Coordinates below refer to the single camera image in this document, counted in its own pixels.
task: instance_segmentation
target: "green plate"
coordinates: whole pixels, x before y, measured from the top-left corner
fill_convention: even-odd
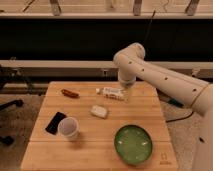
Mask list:
[[[152,153],[149,134],[137,125],[126,125],[118,130],[114,139],[115,149],[121,159],[130,165],[138,165]]]

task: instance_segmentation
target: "smartphone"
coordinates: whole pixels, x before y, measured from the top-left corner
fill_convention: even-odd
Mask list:
[[[45,128],[45,130],[49,132],[50,134],[55,135],[58,129],[59,122],[64,118],[66,118],[65,114],[61,112],[57,112],[55,116],[52,118],[52,120],[50,121],[50,123],[48,124],[48,126]]]

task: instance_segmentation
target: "chair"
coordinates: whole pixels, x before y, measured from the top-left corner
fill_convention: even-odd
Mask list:
[[[8,103],[5,103],[5,104],[2,104],[0,105],[0,110],[3,110],[11,105],[16,105],[17,107],[21,107],[23,106],[24,102],[19,99],[19,100],[13,100],[13,101],[10,101]],[[0,136],[0,142],[2,142],[3,144],[5,145],[11,145],[13,142],[14,142],[14,139],[10,136],[6,136],[6,137],[1,137]]]

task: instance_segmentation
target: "black wall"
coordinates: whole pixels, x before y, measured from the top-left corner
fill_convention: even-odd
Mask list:
[[[153,20],[151,27],[149,23],[148,19],[0,19],[0,58],[112,60],[118,50],[140,42],[146,60],[213,61],[213,20]]]

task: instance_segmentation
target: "white cup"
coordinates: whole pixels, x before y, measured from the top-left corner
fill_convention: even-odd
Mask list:
[[[73,117],[62,119],[58,124],[58,132],[69,141],[75,141],[78,137],[78,121]]]

